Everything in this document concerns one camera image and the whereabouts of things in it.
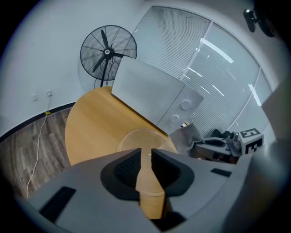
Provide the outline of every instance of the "round wooden table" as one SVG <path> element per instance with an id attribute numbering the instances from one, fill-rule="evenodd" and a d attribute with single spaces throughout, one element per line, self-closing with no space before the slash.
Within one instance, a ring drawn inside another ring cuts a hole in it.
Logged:
<path id="1" fill-rule="evenodd" d="M 165 192 L 151 170 L 152 148 L 176 152 L 169 136 L 111 94 L 112 87 L 92 90 L 72 107 L 65 128 L 71 165 L 122 150 L 142 148 L 136 190 L 150 219 L 162 216 Z"/>

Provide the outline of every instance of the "gray cloth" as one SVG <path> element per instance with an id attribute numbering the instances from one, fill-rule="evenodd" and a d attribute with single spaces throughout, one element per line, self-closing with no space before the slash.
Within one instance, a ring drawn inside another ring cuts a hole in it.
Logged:
<path id="1" fill-rule="evenodd" d="M 170 134 L 170 137 L 174 143 L 179 154 L 194 156 L 194 144 L 198 142 L 204 142 L 204 138 L 201 135 L 199 129 L 192 123 L 186 127 L 177 129 Z"/>

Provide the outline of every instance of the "industrial fan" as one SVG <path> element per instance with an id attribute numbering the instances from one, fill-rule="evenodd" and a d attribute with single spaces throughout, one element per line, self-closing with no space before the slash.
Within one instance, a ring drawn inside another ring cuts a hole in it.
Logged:
<path id="1" fill-rule="evenodd" d="M 126 29 L 107 25 L 91 32 L 83 42 L 80 58 L 84 69 L 95 79 L 115 79 L 123 56 L 136 58 L 137 47 L 132 34 Z"/>

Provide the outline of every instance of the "wooden floor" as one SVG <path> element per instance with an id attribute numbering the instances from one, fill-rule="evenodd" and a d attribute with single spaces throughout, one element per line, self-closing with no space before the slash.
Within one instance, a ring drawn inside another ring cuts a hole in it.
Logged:
<path id="1" fill-rule="evenodd" d="M 70 108 L 48 115 L 40 137 L 39 160 L 28 196 L 70 166 L 65 149 L 65 124 Z M 0 144 L 0 168 L 14 191 L 26 198 L 36 162 L 37 139 L 44 118 L 27 125 Z"/>

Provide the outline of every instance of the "wall switch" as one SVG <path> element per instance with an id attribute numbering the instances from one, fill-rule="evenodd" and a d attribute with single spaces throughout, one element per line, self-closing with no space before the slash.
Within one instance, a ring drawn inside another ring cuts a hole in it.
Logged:
<path id="1" fill-rule="evenodd" d="M 31 95 L 31 99 L 32 99 L 33 102 L 34 102 L 34 101 L 37 101 L 37 100 L 38 100 L 38 96 L 37 96 L 37 94 L 32 94 L 32 95 Z"/>
<path id="2" fill-rule="evenodd" d="M 53 95 L 53 92 L 51 90 L 47 90 L 46 95 L 47 95 L 47 97 L 50 97 Z"/>

